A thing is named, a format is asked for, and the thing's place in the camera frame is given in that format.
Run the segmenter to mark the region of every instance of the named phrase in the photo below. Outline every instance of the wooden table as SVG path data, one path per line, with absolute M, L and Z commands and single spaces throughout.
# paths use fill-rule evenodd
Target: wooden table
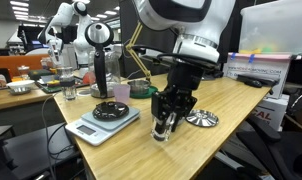
M 24 104 L 44 101 L 50 96 L 50 94 L 44 93 L 41 89 L 31 90 L 30 93 L 16 96 L 11 95 L 7 89 L 0 90 L 0 110 Z
M 163 90 L 166 75 L 153 76 L 152 85 Z M 76 142 L 96 179 L 190 179 L 206 166 L 238 125 L 268 93 L 270 88 L 253 88 L 229 78 L 203 81 L 193 92 L 198 99 L 194 109 L 204 109 L 219 117 L 213 128 L 200 128 L 184 122 L 167 142 L 150 136 L 151 99 L 130 99 L 130 106 L 141 110 L 140 119 L 112 138 L 94 147 Z M 67 123 L 92 111 L 101 99 L 91 96 L 55 100 Z

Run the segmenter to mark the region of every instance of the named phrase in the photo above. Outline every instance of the plastic cup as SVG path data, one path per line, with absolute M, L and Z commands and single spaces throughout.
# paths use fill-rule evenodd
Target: plastic cup
M 113 93 L 116 102 L 128 104 L 130 100 L 130 85 L 117 84 L 113 86 Z

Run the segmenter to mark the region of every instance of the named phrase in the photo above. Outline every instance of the digital kitchen scale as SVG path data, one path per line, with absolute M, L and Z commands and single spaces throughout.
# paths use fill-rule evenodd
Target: digital kitchen scale
M 98 146 L 111 136 L 126 127 L 140 116 L 140 110 L 129 107 L 129 112 L 121 118 L 112 121 L 93 117 L 92 111 L 80 119 L 66 125 L 66 129 L 93 146 Z

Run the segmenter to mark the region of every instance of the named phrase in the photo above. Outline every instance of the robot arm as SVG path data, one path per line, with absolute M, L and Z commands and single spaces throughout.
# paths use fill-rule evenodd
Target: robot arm
M 178 123 L 196 104 L 192 97 L 206 68 L 219 58 L 220 35 L 230 18 L 235 0 L 133 0 L 140 21 L 153 30 L 179 30 L 172 65 L 163 92 L 152 94 L 154 124 L 151 135 L 168 140 Z
M 78 57 L 78 62 L 81 65 L 88 64 L 88 48 L 90 46 L 84 37 L 85 28 L 92 23 L 91 17 L 87 13 L 87 8 L 84 3 L 75 2 L 72 4 L 62 3 L 56 15 L 54 15 L 46 24 L 44 29 L 38 35 L 38 39 L 42 44 L 48 44 L 49 54 L 56 65 L 64 65 L 61 58 L 63 42 L 56 37 L 57 33 L 61 33 L 61 28 L 70 25 L 73 15 L 79 16 L 79 25 L 77 30 L 77 39 L 74 41 L 75 52 Z M 54 36 L 49 34 L 50 29 L 53 29 Z

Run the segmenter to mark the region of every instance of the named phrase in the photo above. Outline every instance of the glass cup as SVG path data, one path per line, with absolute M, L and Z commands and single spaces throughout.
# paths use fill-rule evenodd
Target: glass cup
M 77 97 L 77 90 L 75 87 L 75 79 L 72 74 L 72 67 L 61 67 L 57 68 L 59 75 L 59 81 L 63 97 L 65 100 L 75 100 Z
M 30 67 L 25 66 L 25 65 L 18 67 L 19 74 L 23 80 L 29 79 L 29 70 L 30 70 Z
M 128 104 L 130 100 L 130 85 L 117 84 L 113 86 L 113 93 L 116 102 Z

